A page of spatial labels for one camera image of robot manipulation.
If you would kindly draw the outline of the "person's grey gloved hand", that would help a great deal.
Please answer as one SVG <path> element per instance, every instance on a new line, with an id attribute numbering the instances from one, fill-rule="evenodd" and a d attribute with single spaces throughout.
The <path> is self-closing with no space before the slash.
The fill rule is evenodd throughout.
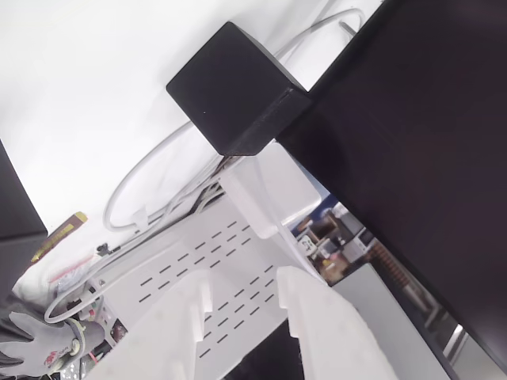
<path id="1" fill-rule="evenodd" d="M 51 374 L 104 339 L 105 331 L 96 322 L 68 319 L 48 324 L 33 315 L 11 312 L 1 320 L 1 377 Z"/>

